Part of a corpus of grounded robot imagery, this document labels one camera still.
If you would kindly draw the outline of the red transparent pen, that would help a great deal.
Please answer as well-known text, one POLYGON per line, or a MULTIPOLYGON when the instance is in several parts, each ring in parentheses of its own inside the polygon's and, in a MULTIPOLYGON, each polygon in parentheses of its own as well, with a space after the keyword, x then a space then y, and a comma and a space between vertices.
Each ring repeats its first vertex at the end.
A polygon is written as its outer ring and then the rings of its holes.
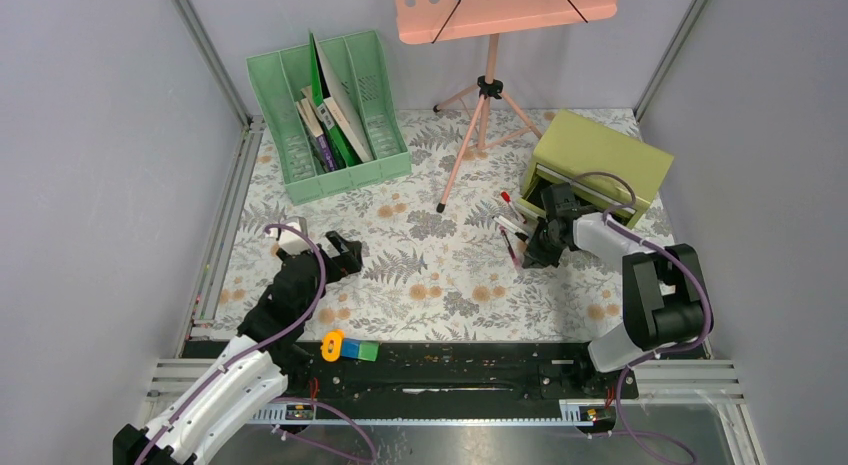
POLYGON ((517 270, 520 270, 520 269, 521 269, 521 267, 522 267, 522 262, 521 262, 521 259, 520 259, 520 257, 518 256, 518 254, 517 254, 517 252, 516 252, 516 249, 515 249, 515 248, 513 247, 513 245, 512 245, 511 239, 509 238, 509 233, 508 233, 508 232, 507 232, 507 230, 506 230, 504 227, 502 227, 502 226, 500 226, 500 227, 499 227, 499 232, 500 232, 500 234, 501 234, 501 236, 502 236, 502 238, 503 238, 503 240, 504 240, 504 242, 505 242, 505 245, 506 245, 507 251, 508 251, 508 253, 509 253, 510 259, 511 259, 511 261, 512 261, 512 263, 513 263, 514 267, 515 267, 517 270))

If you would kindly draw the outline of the yellow-green drawer cabinet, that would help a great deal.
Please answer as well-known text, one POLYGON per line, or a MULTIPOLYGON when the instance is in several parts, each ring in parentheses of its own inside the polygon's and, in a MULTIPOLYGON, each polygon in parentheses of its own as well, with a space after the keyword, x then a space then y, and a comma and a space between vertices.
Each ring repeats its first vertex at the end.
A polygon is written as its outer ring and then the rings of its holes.
POLYGON ((562 110, 535 146, 516 207, 536 220, 545 216, 541 192, 550 185, 572 182, 580 203, 603 211, 627 203, 630 193, 605 172, 623 179, 636 195, 635 204, 614 212, 632 229, 651 207, 674 157, 641 140, 590 118, 562 110))

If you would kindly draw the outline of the purple Treehouse book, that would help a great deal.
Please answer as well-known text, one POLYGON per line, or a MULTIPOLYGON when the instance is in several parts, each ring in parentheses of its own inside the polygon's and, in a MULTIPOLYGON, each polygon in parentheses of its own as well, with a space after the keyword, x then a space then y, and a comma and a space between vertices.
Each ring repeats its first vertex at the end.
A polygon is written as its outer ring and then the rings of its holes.
POLYGON ((300 101, 296 101, 295 106, 307 132, 307 137, 314 149, 315 156, 319 160, 323 171, 337 171, 339 167, 333 155, 330 143, 325 135, 320 120, 309 105, 308 100, 304 98, 300 101))

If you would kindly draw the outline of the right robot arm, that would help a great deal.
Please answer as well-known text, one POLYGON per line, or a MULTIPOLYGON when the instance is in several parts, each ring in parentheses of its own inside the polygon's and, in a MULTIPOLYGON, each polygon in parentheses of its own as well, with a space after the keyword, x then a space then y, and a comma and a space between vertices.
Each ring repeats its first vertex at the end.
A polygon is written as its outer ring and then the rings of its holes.
POLYGON ((543 215, 524 253, 527 269, 555 267, 565 251, 587 252, 622 279, 622 322, 589 342, 586 362, 573 371, 575 387, 597 397, 622 370, 663 352, 688 351, 706 339, 713 314, 696 251, 661 247, 580 199, 568 183, 540 192, 543 215))

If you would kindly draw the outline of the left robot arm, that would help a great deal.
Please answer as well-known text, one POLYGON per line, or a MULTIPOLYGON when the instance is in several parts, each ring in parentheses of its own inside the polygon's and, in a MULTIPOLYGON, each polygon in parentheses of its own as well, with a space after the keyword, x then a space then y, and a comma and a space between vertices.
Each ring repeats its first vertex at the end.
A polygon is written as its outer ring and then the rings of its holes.
POLYGON ((280 269, 212 365, 169 408, 145 426, 113 438, 115 464, 207 464, 265 405, 296 396, 310 382, 310 357, 297 340, 327 285, 361 271, 359 241, 330 231, 329 255, 303 219, 270 224, 280 269))

